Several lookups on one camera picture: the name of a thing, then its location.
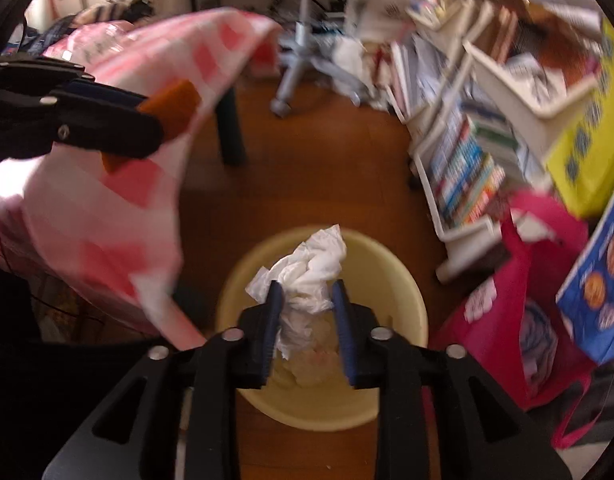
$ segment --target white tissue paper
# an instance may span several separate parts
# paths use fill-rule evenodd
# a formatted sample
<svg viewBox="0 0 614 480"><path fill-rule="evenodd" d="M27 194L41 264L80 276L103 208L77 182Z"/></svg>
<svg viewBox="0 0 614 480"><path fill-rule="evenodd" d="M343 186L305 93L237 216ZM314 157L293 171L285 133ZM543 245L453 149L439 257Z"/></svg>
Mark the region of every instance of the white tissue paper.
<svg viewBox="0 0 614 480"><path fill-rule="evenodd" d="M276 348L289 360L286 368L299 385L324 380L338 365L333 317L326 315L333 307L327 282L338 277L346 254L340 226L322 229L271 269L261 267L245 288L248 295L263 303L272 280L283 287L285 304Z"/></svg>

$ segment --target brown floor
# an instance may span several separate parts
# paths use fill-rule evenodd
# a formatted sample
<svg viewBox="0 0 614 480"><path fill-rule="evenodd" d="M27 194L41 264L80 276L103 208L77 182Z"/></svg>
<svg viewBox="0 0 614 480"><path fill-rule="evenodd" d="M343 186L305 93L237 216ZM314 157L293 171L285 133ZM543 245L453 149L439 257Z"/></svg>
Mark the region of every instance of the brown floor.
<svg viewBox="0 0 614 480"><path fill-rule="evenodd" d="M421 191L407 186L407 130L399 121L313 84L301 86L294 112L269 112L276 82L239 89L249 163L226 168L215 124L195 143L180 197L183 279L214 305L230 269L261 240L305 224L353 228L382 242L410 270L435 330L474 279L441 286L434 269L443 244ZM373 478L375 424L340 433L283 426L244 399L237 404L242 478Z"/></svg>

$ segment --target yellow trash bin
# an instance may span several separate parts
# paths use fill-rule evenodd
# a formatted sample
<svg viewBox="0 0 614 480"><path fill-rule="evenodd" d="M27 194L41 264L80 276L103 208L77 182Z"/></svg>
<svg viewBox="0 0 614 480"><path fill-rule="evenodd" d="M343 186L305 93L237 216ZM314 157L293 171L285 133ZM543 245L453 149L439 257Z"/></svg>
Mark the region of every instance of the yellow trash bin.
<svg viewBox="0 0 614 480"><path fill-rule="evenodd" d="M257 245L236 265L223 288L217 329L236 325L242 310L255 302L245 287L260 267L270 268L290 254L319 227L301 227ZM427 312L420 290L402 262L385 246L356 231L342 229L347 257L340 278L350 300L370 307L380 324L417 346L427 346ZM312 388L286 386L270 378L261 390L241 390L265 415L302 430L338 431L360 426L378 414L378 390L353 390L344 380Z"/></svg>

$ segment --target metal bolt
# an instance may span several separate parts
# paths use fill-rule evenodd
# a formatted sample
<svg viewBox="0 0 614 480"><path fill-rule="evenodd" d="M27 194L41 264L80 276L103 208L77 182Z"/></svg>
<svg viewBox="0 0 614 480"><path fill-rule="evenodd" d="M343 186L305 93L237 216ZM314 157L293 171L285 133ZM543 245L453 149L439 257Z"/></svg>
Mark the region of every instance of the metal bolt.
<svg viewBox="0 0 614 480"><path fill-rule="evenodd" d="M40 104L45 106L53 106L58 102L58 98L53 95L46 95L40 98Z"/></svg>
<svg viewBox="0 0 614 480"><path fill-rule="evenodd" d="M67 124L63 124L58 128L58 138L60 140L65 140L67 137L69 137L70 133L71 132L69 131L69 126L67 126Z"/></svg>
<svg viewBox="0 0 614 480"><path fill-rule="evenodd" d="M467 351L465 347L461 345L450 345L445 350L447 355L449 355L452 359L462 359L467 355Z"/></svg>
<svg viewBox="0 0 614 480"><path fill-rule="evenodd" d="M149 356L149 359L152 359L154 361L161 361L169 355L169 348L162 345L154 346L149 349L147 355Z"/></svg>
<svg viewBox="0 0 614 480"><path fill-rule="evenodd" d="M228 328L223 332L225 341L239 341L244 337L245 333L240 328Z"/></svg>
<svg viewBox="0 0 614 480"><path fill-rule="evenodd" d="M372 332L370 332L369 335L376 341L387 341L391 339L393 332L391 328L387 328L386 326L377 326L376 328L372 328Z"/></svg>

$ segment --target pink plastic bag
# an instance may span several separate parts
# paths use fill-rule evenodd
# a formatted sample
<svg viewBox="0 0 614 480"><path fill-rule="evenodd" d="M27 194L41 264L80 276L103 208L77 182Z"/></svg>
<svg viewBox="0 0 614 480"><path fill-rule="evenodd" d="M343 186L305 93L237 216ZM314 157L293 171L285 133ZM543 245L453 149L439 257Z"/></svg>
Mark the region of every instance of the pink plastic bag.
<svg viewBox="0 0 614 480"><path fill-rule="evenodd" d="M506 219L500 229L503 243L511 253L510 260L452 314L429 346L444 349L452 343L461 344L522 409L528 410L550 402L576 381L583 386L582 395L590 387L590 372L596 364L572 342L556 306L556 293L583 250L588 230L584 222L569 215L548 196L521 192L511 199L510 208L537 217L554 232L557 241L546 239L526 244L511 218ZM558 336L552 373L533 396L523 372L518 341L526 298L543 309ZM580 398L554 431L554 447L571 446L595 422L565 435L578 402Z"/></svg>

